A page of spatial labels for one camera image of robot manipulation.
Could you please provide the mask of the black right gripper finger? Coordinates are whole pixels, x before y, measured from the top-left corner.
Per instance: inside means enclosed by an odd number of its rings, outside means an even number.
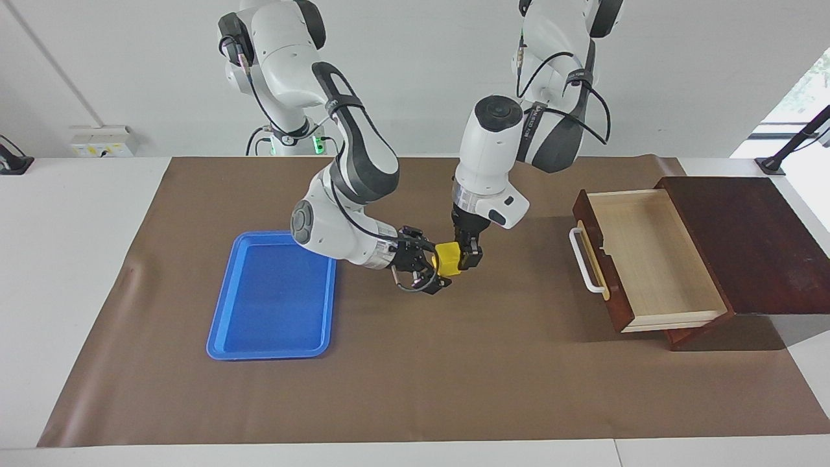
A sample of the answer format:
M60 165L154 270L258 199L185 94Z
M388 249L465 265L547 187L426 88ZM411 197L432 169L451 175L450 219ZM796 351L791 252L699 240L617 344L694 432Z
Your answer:
M450 278L442 277L436 270L427 270L417 274L415 292L434 295L450 287L452 283Z
M412 226L402 227L402 269L404 272L436 270L434 263L436 243Z

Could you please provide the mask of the yellow cube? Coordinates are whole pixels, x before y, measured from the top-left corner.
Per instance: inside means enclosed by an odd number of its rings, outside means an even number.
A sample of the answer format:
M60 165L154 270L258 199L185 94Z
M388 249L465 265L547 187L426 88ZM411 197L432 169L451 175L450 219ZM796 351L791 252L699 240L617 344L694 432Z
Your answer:
M435 245L434 263L438 274L443 278L456 277L459 269L460 245L458 242L437 243Z

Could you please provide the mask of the wooden drawer with white handle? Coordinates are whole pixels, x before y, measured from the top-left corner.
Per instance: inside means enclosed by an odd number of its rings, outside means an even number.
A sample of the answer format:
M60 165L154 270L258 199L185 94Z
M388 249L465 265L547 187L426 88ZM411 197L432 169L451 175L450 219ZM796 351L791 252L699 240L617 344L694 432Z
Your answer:
M728 313L666 190L581 191L573 218L585 286L604 299L616 331L700 328Z

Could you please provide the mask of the brown table mat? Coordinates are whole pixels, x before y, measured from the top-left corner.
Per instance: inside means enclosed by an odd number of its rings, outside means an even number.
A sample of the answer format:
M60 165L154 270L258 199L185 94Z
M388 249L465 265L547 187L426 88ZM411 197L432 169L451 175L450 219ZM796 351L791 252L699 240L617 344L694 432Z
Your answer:
M679 163L517 166L531 201L481 266L430 296L342 262L317 358L216 361L206 342L231 245L286 230L326 163L175 158L45 424L41 447L779 437L830 433L785 350L673 352L613 330L568 242L580 190L646 189Z

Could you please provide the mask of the blue plastic tray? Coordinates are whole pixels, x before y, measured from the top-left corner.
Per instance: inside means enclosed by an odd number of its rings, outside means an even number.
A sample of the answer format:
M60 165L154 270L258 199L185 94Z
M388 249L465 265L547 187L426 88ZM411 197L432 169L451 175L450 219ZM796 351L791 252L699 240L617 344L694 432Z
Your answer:
M216 361L323 355L333 327L336 266L288 231L242 233L231 246L207 354Z

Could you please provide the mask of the dark wooden cabinet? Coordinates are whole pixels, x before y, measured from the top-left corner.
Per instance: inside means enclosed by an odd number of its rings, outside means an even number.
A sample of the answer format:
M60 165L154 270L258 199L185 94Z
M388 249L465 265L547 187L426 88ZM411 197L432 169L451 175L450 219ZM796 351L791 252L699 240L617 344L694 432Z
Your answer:
M676 352L777 351L830 331L830 257L769 178L664 177L726 305L701 328L667 330Z

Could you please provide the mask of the bright window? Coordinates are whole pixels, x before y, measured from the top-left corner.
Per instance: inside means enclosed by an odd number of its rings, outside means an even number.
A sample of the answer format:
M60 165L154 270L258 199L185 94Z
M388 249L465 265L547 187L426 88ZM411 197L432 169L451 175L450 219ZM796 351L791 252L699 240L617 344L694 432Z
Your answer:
M751 136L788 135L812 121L830 104L830 47L813 63Z

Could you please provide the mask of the white wall outlet box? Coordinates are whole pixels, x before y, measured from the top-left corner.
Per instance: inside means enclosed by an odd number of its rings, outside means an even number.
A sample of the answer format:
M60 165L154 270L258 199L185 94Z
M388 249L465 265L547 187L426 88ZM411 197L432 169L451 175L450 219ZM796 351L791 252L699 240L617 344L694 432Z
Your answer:
M74 156L81 158L136 157L139 143L126 125L72 126L69 142Z

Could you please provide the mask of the black clamp mount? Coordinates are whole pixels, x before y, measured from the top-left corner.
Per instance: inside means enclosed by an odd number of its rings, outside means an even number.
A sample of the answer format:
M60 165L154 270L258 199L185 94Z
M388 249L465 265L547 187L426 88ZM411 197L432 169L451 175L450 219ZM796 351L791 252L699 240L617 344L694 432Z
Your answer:
M34 160L11 139L0 134L0 175L25 174Z

